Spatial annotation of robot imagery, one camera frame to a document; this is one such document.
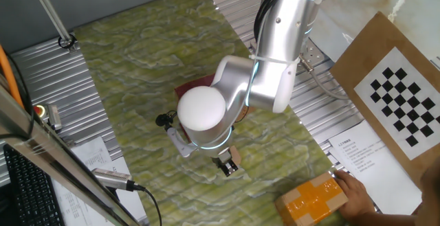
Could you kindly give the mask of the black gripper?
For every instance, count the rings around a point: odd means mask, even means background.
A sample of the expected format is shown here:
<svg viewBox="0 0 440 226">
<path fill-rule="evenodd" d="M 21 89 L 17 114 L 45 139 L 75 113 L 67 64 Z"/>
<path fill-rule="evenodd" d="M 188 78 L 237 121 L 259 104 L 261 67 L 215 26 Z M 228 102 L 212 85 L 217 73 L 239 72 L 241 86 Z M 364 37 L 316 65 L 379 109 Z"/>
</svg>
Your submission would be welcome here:
<svg viewBox="0 0 440 226">
<path fill-rule="evenodd" d="M 238 170 L 237 165 L 232 160 L 232 155 L 229 150 L 224 151 L 217 157 L 212 157 L 211 160 L 227 177 Z"/>
</svg>

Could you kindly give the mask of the person's hand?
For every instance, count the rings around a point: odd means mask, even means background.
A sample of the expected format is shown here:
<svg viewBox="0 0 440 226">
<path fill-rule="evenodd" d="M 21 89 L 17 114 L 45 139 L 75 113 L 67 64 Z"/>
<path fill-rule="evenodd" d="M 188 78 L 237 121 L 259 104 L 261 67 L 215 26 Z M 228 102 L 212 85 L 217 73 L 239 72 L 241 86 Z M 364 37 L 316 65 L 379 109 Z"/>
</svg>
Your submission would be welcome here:
<svg viewBox="0 0 440 226">
<path fill-rule="evenodd" d="M 339 209 L 347 221 L 354 224 L 363 215 L 375 213 L 373 202 L 363 183 L 343 170 L 336 170 L 334 174 L 335 181 L 348 198 L 348 201 Z"/>
</svg>

